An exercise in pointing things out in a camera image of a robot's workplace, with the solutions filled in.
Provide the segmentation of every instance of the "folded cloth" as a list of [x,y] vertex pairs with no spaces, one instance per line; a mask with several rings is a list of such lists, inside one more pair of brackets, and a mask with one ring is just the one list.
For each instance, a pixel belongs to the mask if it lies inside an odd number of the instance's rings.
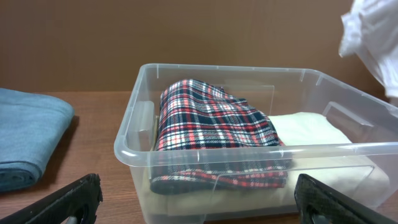
[[0,192],[42,177],[73,115],[58,98],[0,88]]
[[[182,80],[160,96],[156,151],[281,145],[282,141],[264,113],[223,89],[198,80]],[[152,167],[150,188],[155,193],[169,195],[213,189],[215,184],[217,189],[285,185],[287,173],[282,170],[289,168],[290,159],[270,156],[264,161],[244,161],[245,153],[231,153],[236,154],[237,161],[243,162],[204,161],[202,164]],[[181,160],[171,156],[168,159]]]
[[287,146],[352,143],[322,114],[299,112],[269,116],[269,119]]

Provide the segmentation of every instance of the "folded blue fabric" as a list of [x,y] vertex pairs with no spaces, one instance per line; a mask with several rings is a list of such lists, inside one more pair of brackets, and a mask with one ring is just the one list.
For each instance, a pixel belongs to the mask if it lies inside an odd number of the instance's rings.
[[73,115],[52,96],[0,88],[0,192],[34,185]]

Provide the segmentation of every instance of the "plaid fabric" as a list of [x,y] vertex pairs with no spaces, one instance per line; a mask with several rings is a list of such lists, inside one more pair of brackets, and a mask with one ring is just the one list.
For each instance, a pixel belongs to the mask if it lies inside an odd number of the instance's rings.
[[[264,113],[223,89],[198,80],[182,80],[160,96],[156,151],[281,145]],[[233,156],[244,161],[245,154]],[[290,167],[291,160],[280,160],[280,156],[267,159],[152,167],[150,187],[158,194],[213,189],[215,183],[217,189],[283,187],[287,173],[282,170]]]

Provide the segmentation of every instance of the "blue towel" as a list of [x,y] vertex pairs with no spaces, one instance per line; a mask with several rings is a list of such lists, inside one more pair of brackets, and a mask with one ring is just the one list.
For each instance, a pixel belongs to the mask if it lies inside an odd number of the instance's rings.
[[39,94],[0,88],[0,192],[34,185],[75,111]]

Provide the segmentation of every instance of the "white cloth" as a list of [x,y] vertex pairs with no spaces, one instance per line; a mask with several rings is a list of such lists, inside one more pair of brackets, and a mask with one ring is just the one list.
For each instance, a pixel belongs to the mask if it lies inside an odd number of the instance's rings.
[[386,96],[398,97],[398,0],[354,0],[341,19],[340,56],[356,53]]
[[286,146],[352,143],[321,114],[299,112],[268,117]]

